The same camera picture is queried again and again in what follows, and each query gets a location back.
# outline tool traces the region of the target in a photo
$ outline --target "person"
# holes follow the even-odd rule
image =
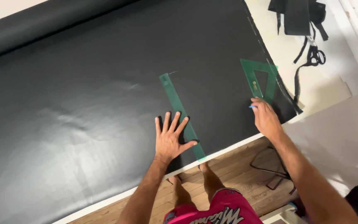
[[[285,134],[272,107],[264,100],[252,98],[255,125],[276,147],[298,194],[313,223],[320,224],[358,224],[358,217],[351,206],[342,198],[328,181],[297,150]],[[190,141],[178,143],[178,136],[189,118],[175,130],[180,113],[177,112],[169,126],[170,113],[165,114],[162,129],[156,118],[156,155],[145,177],[123,209],[117,224],[147,224],[153,208],[154,199],[168,164],[183,151],[196,145]],[[204,188],[208,194],[210,208],[198,211],[189,193],[182,187],[180,179],[169,178],[174,187],[175,208],[164,218],[164,224],[261,224],[262,222],[246,201],[235,189],[225,188],[219,178],[208,167],[199,166],[204,176]]]

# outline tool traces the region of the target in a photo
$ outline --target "bare foot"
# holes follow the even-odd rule
[[[203,173],[206,172],[206,171],[208,171],[208,168],[209,168],[208,163],[209,163],[209,161],[206,161],[205,163],[200,164],[200,170],[201,170]]]
[[[168,178],[168,181],[170,181],[173,185],[182,184],[182,182],[180,181],[180,179],[179,179],[179,177],[177,175]]]

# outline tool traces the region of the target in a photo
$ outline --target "black scissors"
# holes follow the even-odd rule
[[[316,42],[311,36],[306,37],[310,47],[307,53],[307,63],[304,66],[317,66],[325,64],[325,54],[317,48]]]

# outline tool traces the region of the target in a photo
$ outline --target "wooden floor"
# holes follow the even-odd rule
[[[260,138],[210,162],[212,171],[216,173],[223,184],[226,187],[240,190],[259,216],[269,213],[297,197],[296,192],[289,195],[293,187],[291,181],[284,180],[275,191],[271,191],[265,184],[273,174],[250,167],[249,163],[260,152],[255,161],[256,166],[279,170],[279,160],[276,153],[266,148],[269,144],[270,142],[266,138]],[[184,188],[190,193],[197,208],[208,210],[208,198],[204,191],[202,173],[199,169],[197,167],[191,168],[181,173],[180,177],[183,180]],[[173,187],[169,182],[162,182],[154,201],[151,224],[162,224],[165,214],[173,209],[172,190]],[[72,221],[70,224],[114,224],[127,201],[128,198],[124,198]]]

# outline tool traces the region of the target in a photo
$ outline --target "pink shorts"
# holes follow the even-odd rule
[[[215,192],[209,210],[199,211],[193,205],[180,205],[168,212],[163,224],[262,224],[242,194],[233,188]]]

